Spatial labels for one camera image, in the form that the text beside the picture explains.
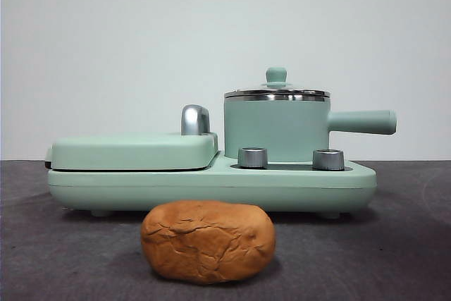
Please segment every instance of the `chrome handle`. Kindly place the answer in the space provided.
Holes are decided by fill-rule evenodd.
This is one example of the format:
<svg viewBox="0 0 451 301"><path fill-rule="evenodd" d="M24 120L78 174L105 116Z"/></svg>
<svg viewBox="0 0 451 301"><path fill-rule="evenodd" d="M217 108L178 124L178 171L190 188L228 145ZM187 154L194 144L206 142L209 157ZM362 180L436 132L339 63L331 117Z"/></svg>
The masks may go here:
<svg viewBox="0 0 451 301"><path fill-rule="evenodd" d="M182 135L210 133L209 110L199 105L187 105L182 110Z"/></svg>

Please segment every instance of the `mint green appliance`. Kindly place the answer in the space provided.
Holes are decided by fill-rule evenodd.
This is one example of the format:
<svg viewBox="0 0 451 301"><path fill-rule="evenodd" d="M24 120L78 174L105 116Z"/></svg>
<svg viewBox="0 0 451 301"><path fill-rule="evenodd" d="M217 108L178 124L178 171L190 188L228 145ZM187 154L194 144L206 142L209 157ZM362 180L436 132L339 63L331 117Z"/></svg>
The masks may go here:
<svg viewBox="0 0 451 301"><path fill-rule="evenodd" d="M330 113L327 92L289 87L282 68L270 68L267 76L265 88L256 90L262 92L225 95L225 152L210 131L209 112L188 105L178 133L57 140L46 156L51 194L96 216L178 199L331 218L365 207L376 191L376 173L329 149L328 133L391 134L395 114Z"/></svg>

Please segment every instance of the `gray carpet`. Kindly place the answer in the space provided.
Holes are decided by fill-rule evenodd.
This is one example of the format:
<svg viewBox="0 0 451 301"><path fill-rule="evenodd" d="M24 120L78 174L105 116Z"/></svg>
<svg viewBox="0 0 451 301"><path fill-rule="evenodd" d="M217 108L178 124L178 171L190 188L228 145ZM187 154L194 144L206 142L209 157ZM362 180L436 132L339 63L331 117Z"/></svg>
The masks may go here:
<svg viewBox="0 0 451 301"><path fill-rule="evenodd" d="M96 219L56 203L41 161L1 163L1 299L451 300L451 161L361 162L369 208L324 221L271 213L276 257L243 282L201 287L155 275L145 213Z"/></svg>

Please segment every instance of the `appliance base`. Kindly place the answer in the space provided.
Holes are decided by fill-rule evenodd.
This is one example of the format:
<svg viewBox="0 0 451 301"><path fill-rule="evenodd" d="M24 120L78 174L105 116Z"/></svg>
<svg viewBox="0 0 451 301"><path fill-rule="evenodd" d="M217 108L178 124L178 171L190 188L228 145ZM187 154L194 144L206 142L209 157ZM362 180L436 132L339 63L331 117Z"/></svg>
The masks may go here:
<svg viewBox="0 0 451 301"><path fill-rule="evenodd" d="M346 161L346 171L316 171L311 163L243 169L219 152L200 171L49 171L54 198L95 216L149 211L179 199L255 204L265 211L309 211L326 218L365 207L376 191L376 172Z"/></svg>

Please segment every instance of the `bread loaf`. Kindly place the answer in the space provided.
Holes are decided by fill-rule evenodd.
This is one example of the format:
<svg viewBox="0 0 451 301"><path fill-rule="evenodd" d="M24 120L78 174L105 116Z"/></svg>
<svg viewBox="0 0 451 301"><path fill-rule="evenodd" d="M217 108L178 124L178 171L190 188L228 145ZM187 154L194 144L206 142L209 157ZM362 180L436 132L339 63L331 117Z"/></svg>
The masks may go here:
<svg viewBox="0 0 451 301"><path fill-rule="evenodd" d="M147 214L141 243L163 277L210 284L261 271L273 257L276 239L273 223L257 206L182 200Z"/></svg>

